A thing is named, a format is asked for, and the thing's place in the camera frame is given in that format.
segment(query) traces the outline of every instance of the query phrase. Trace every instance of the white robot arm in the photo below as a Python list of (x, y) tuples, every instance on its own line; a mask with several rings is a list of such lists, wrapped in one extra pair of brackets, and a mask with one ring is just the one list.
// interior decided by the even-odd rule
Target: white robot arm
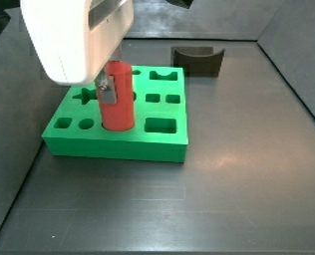
[(133, 0), (22, 0), (22, 12), (48, 77), (86, 86), (133, 25)]

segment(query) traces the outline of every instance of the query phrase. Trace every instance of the metal wall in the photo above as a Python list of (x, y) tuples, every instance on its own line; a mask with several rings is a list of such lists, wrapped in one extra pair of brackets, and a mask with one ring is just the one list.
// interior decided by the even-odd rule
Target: metal wall
[(194, 0), (189, 10), (134, 0), (127, 37), (257, 40), (284, 0)]
[(258, 44), (315, 116), (315, 0), (286, 0)]
[(0, 36), (0, 225), (42, 143), (64, 90), (44, 75), (20, 10)]

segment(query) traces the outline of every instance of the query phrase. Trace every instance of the green shape sorter block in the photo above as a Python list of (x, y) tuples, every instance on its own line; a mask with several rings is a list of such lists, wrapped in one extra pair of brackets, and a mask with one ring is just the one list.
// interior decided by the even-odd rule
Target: green shape sorter block
[(66, 94), (43, 133), (54, 155), (183, 162), (187, 146), (181, 68), (133, 66), (135, 126), (102, 127), (95, 85)]

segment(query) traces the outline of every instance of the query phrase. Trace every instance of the rectangular hole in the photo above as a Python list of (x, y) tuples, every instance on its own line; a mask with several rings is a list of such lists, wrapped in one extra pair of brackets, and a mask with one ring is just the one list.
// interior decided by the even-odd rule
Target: rectangular hole
[(166, 95), (165, 101), (169, 104), (179, 104), (179, 95)]
[(147, 118), (145, 132), (175, 133), (175, 119)]
[(58, 118), (54, 127), (56, 129), (66, 129), (68, 128), (72, 122), (72, 118)]
[(161, 95), (159, 94), (146, 94), (146, 102), (158, 103)]

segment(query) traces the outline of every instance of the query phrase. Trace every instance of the dark brown arch block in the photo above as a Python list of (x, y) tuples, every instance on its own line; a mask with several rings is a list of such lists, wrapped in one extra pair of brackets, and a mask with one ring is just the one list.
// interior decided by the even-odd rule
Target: dark brown arch block
[(187, 76), (217, 78), (223, 54), (223, 49), (213, 53), (213, 47), (171, 47), (171, 65)]
[(193, 0), (165, 0), (169, 4), (179, 6), (189, 9), (193, 3)]

